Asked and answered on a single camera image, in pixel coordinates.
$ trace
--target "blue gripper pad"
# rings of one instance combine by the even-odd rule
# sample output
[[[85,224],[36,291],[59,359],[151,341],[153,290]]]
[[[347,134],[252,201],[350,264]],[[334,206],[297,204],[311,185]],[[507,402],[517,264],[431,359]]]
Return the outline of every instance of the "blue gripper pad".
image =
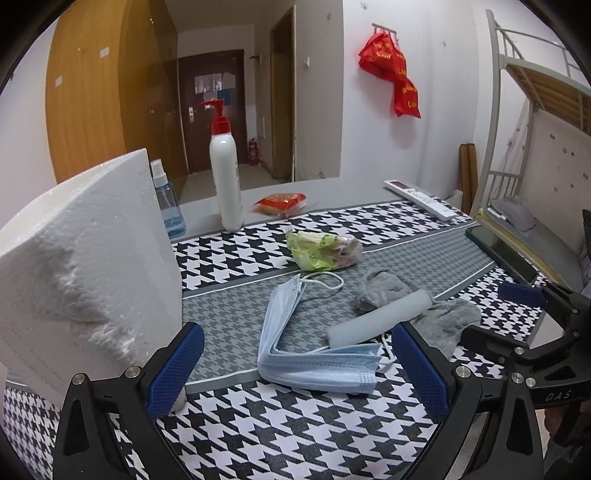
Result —
[[[499,298],[532,308],[543,307],[548,303],[539,288],[524,287],[515,283],[503,282],[497,290]]]
[[[402,323],[392,330],[392,351],[413,384],[425,411],[437,420],[444,420],[450,404],[447,384]]]
[[[152,422],[170,413],[204,348],[205,334],[195,324],[150,384],[146,411]]]

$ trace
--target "gray cloth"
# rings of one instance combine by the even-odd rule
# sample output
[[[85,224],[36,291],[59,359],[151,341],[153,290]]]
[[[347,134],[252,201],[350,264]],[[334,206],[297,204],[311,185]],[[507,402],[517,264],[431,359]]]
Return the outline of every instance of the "gray cloth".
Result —
[[[353,306],[362,313],[369,313],[419,289],[412,280],[384,268],[375,268],[363,276]]]
[[[449,360],[460,343],[463,329],[480,325],[480,309],[463,299],[437,301],[411,323],[429,346],[439,348]]]
[[[520,232],[527,232],[535,227],[536,219],[519,197],[507,197],[491,200],[494,209],[505,215],[507,221]]]
[[[353,304],[361,312],[367,313],[419,288],[416,283],[386,268],[370,270],[363,276]],[[449,360],[460,343],[463,329],[480,324],[480,309],[463,299],[433,301],[433,306],[412,320],[412,324],[430,346],[438,348]]]

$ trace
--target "spray bottle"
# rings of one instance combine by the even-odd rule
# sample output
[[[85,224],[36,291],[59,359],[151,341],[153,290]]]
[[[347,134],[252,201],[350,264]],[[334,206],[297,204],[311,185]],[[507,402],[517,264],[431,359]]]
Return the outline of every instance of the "spray bottle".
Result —
[[[152,177],[156,188],[156,197],[164,219],[164,225],[170,238],[176,238],[187,232],[183,214],[178,206],[177,194],[173,184],[168,181],[162,160],[157,159],[151,162]]]

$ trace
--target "wooden wardrobe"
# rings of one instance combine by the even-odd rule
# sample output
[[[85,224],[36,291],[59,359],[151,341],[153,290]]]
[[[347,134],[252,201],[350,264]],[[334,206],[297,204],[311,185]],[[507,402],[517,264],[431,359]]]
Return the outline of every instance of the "wooden wardrobe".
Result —
[[[58,182],[146,148],[180,195],[177,31],[164,0],[77,0],[58,20],[46,121]]]

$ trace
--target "red snack package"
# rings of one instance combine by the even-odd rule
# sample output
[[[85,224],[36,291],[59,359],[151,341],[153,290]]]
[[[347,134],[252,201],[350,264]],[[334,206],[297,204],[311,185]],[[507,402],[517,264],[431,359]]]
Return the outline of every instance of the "red snack package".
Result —
[[[291,216],[306,205],[306,195],[303,193],[274,193],[259,200],[256,211],[274,216]]]

